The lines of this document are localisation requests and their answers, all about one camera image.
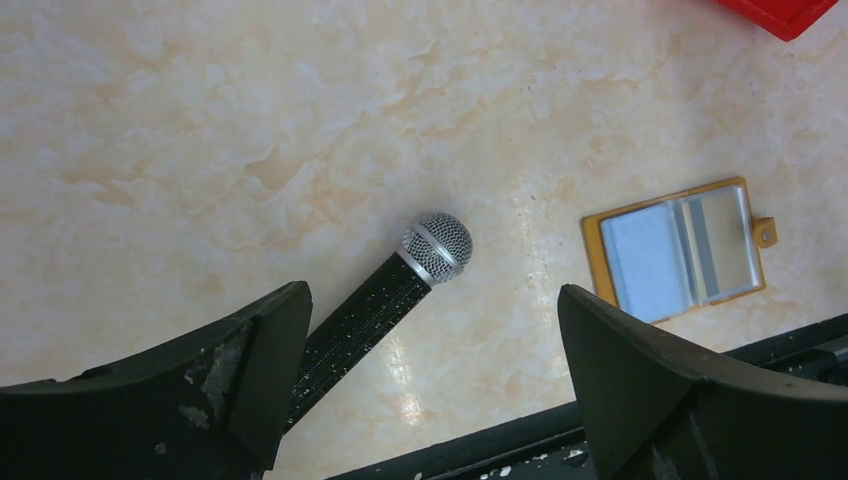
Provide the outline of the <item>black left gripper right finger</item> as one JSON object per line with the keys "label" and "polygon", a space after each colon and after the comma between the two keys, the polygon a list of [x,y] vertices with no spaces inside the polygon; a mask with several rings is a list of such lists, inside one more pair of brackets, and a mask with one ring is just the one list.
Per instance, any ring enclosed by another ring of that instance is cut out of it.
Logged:
{"label": "black left gripper right finger", "polygon": [[843,479],[847,389],[732,358],[577,285],[559,325],[602,479]]}

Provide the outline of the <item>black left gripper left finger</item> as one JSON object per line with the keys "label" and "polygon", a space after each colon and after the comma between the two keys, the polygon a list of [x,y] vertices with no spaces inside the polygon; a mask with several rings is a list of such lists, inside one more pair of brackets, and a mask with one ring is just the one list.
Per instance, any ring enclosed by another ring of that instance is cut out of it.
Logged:
{"label": "black left gripper left finger", "polygon": [[272,469],[312,297],[288,283],[65,381],[1,391],[5,479],[259,479]]}

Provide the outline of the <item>yellow leather card holder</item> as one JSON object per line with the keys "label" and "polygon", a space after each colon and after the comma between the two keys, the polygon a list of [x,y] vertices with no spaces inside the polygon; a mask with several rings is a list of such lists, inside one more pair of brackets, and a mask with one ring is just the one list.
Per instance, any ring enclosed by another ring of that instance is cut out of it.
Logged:
{"label": "yellow leather card holder", "polygon": [[[728,186],[744,189],[761,286],[712,303],[699,301],[683,211],[686,200]],[[761,252],[778,241],[776,222],[754,215],[742,177],[709,183],[586,216],[581,230],[598,297],[645,322],[663,322],[763,290]]]}

